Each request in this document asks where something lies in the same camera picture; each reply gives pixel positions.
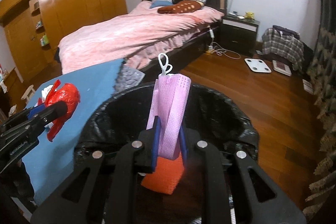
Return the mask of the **red plastic bag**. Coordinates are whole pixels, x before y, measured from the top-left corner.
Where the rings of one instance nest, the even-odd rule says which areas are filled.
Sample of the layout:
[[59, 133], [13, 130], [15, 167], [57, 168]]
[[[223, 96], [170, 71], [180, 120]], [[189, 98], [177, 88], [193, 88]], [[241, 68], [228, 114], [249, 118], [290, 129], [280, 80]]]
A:
[[60, 80], [56, 80], [45, 99], [45, 106], [50, 107], [55, 105], [58, 113], [57, 118], [52, 122], [51, 129], [47, 133], [47, 139], [50, 142], [53, 142], [53, 139], [62, 129], [65, 122], [72, 117], [72, 114], [80, 103], [80, 93], [74, 84], [65, 83], [59, 89], [60, 85]]

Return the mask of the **pink face mask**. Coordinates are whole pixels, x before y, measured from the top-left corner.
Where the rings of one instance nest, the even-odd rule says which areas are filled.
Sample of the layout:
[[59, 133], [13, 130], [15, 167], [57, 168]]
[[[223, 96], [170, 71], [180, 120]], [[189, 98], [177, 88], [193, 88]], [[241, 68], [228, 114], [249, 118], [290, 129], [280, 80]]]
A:
[[191, 79], [179, 73], [172, 73], [173, 66], [167, 54], [158, 55], [161, 73], [155, 80], [147, 129], [154, 125], [155, 117], [159, 117], [158, 156], [175, 160], [181, 151], [180, 128], [185, 114], [187, 99], [191, 87]]

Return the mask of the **crumpled white tissue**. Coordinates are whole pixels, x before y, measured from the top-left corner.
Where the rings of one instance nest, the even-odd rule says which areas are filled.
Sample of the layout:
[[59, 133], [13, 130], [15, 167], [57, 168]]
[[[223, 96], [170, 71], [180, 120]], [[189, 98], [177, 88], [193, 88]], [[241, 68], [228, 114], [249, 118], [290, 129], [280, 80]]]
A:
[[48, 96], [49, 92], [51, 91], [52, 87], [53, 87], [53, 85], [49, 85], [41, 91], [43, 100], [45, 100], [47, 98], [47, 96]]

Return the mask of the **blue table cloth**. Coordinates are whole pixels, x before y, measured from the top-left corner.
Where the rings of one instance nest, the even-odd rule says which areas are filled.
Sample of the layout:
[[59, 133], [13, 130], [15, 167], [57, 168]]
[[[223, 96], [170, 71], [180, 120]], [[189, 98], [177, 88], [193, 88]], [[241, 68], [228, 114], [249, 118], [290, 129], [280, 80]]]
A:
[[93, 65], [58, 79], [61, 84], [74, 84], [80, 93], [80, 103], [52, 142], [46, 132], [39, 144], [23, 157], [26, 171], [34, 188], [34, 201], [42, 202], [73, 172], [74, 147], [92, 113], [114, 93], [116, 78], [123, 59]]

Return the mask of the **dark patterned curtain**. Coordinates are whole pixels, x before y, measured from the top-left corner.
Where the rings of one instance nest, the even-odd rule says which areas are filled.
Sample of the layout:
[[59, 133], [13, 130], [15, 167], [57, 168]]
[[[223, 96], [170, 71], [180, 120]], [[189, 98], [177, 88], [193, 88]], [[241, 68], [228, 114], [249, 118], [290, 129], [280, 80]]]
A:
[[325, 157], [314, 171], [319, 179], [309, 186], [310, 206], [303, 213], [308, 223], [335, 223], [335, 0], [321, 0], [319, 34], [308, 75], [320, 110], [317, 118], [325, 130], [319, 149]]

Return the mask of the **black cloth on bed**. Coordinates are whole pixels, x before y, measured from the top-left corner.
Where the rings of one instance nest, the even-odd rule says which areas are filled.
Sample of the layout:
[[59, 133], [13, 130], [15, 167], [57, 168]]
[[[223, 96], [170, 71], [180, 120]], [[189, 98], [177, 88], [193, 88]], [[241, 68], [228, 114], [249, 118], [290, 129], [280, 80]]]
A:
[[59, 56], [59, 52], [60, 52], [60, 49], [59, 47], [57, 47], [56, 51], [55, 51], [55, 54], [54, 54], [54, 60], [57, 62], [57, 63], [61, 63], [60, 61], [60, 56]]

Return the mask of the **wooden wardrobe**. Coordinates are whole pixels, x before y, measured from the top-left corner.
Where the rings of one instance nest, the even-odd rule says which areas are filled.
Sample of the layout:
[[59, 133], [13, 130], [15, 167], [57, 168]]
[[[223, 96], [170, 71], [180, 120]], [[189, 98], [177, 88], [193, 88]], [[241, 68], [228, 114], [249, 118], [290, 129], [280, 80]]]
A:
[[6, 41], [26, 82], [52, 63], [64, 36], [126, 12], [125, 0], [1, 0]]

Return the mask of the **pink bed blanket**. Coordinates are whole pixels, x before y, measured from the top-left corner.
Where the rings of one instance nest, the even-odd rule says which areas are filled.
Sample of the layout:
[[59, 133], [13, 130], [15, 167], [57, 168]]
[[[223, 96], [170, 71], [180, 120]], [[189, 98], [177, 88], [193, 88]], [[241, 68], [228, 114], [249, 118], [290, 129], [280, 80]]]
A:
[[182, 47], [222, 16], [208, 6], [185, 14], [159, 14], [149, 1], [142, 1], [128, 14], [84, 26], [62, 38], [58, 45], [62, 73], [116, 59], [126, 59], [128, 66], [141, 69], [159, 53]]

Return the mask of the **red white book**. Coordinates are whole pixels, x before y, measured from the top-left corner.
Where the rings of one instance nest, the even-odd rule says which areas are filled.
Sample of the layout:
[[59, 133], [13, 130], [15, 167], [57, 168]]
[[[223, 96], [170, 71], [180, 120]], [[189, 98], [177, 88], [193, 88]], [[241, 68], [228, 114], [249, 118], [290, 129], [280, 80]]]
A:
[[289, 77], [291, 76], [291, 70], [288, 65], [285, 65], [284, 63], [280, 61], [276, 61], [276, 60], [272, 61], [272, 65], [273, 65], [274, 71], [281, 73], [283, 75], [289, 76]]

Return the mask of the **white bathroom scale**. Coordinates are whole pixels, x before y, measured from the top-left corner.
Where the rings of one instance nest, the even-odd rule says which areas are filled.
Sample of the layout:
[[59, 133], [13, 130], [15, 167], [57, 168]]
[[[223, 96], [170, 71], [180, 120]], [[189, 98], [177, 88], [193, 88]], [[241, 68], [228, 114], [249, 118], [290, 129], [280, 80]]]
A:
[[272, 72], [270, 67], [268, 67], [268, 65], [260, 59], [245, 58], [244, 61], [246, 65], [248, 66], [248, 68], [254, 73], [271, 73]]

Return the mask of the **left blue pillow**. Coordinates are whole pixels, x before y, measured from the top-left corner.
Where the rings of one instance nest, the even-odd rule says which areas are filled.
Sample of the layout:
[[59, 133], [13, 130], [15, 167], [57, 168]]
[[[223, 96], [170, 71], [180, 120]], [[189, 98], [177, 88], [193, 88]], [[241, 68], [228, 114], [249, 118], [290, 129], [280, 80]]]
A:
[[153, 9], [155, 7], [171, 6], [172, 4], [173, 0], [153, 0], [150, 8]]

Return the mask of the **plaid shirt on chair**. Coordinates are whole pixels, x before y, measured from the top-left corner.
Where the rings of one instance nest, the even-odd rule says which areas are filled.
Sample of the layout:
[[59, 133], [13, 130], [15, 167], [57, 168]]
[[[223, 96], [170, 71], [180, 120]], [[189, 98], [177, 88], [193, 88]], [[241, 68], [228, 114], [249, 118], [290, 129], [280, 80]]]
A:
[[273, 25], [261, 37], [264, 55], [279, 55], [291, 62], [295, 71], [302, 70], [304, 45], [299, 34], [282, 26]]

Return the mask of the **brown dotted cushion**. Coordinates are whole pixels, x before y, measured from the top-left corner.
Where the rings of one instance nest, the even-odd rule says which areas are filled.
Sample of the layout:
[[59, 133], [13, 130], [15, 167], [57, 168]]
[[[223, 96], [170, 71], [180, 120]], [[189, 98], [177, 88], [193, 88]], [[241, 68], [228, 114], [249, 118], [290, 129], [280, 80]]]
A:
[[201, 1], [183, 0], [175, 5], [160, 7], [157, 12], [159, 14], [186, 14], [201, 10], [204, 3]]

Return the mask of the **black nightstand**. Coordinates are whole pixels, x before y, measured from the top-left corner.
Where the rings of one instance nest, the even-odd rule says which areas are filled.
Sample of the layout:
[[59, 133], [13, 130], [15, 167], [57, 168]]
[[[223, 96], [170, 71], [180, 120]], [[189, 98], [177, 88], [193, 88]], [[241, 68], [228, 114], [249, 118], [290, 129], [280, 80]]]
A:
[[257, 20], [223, 16], [219, 44], [227, 50], [252, 57], [255, 54], [259, 25]]

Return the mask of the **yellow plush toy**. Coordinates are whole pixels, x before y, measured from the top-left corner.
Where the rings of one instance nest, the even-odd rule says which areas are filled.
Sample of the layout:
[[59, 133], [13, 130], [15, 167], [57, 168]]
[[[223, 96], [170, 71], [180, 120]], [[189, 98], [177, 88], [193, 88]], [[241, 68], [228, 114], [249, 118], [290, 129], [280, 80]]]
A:
[[255, 19], [255, 13], [254, 12], [246, 12], [244, 15], [244, 19], [246, 20], [254, 20]]

